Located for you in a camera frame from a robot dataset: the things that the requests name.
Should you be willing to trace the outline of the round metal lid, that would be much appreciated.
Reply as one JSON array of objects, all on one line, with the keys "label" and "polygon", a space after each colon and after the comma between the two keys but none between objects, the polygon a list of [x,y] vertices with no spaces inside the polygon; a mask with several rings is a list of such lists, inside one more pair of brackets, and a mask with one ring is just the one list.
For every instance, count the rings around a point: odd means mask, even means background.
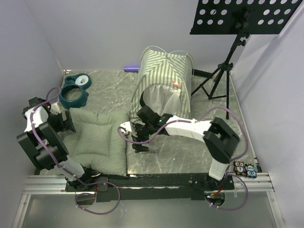
[{"label": "round metal lid", "polygon": [[95,171],[95,170],[89,170],[89,174],[92,178],[97,178],[99,177],[100,175],[102,175],[102,173],[98,172],[98,171]]}]

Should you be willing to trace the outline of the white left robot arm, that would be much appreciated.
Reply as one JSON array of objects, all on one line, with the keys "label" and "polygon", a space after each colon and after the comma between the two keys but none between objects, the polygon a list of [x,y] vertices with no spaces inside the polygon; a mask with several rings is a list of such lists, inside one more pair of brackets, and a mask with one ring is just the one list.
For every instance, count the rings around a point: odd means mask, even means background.
[{"label": "white left robot arm", "polygon": [[24,132],[17,136],[17,141],[30,161],[38,170],[54,170],[65,176],[74,188],[90,190],[94,179],[90,171],[68,155],[59,133],[76,132],[68,110],[62,115],[57,103],[34,97],[23,109],[27,120]]}]

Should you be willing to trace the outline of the green checkered pet cushion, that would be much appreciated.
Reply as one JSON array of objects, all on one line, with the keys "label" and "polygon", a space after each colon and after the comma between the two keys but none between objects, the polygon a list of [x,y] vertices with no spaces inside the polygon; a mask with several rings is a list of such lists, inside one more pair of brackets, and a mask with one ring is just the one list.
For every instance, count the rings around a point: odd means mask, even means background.
[{"label": "green checkered pet cushion", "polygon": [[62,135],[69,156],[94,171],[126,176],[126,141],[118,134],[120,124],[129,121],[126,111],[93,113],[70,109],[75,132]]}]

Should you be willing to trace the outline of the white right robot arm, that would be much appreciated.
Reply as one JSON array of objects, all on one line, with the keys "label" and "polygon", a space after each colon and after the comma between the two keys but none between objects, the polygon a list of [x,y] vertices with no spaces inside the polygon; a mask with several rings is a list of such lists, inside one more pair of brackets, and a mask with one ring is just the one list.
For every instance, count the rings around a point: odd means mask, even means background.
[{"label": "white right robot arm", "polygon": [[140,146],[139,142],[148,142],[153,134],[177,135],[201,141],[206,144],[212,156],[208,186],[218,189],[223,185],[224,174],[240,141],[239,136],[223,119],[216,117],[211,121],[198,121],[173,114],[160,116],[148,106],[141,108],[137,116],[141,123],[130,122],[128,127],[135,141],[133,148],[136,152],[148,151],[148,148]]}]

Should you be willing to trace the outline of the green striped pet tent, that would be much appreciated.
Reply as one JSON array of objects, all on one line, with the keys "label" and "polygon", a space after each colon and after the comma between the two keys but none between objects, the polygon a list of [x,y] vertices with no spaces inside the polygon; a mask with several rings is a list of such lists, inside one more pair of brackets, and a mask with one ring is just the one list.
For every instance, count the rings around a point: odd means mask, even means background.
[{"label": "green striped pet tent", "polygon": [[138,81],[131,97],[130,118],[145,105],[159,115],[169,113],[190,118],[190,99],[193,75],[174,72],[168,65],[154,70],[139,72]]}]

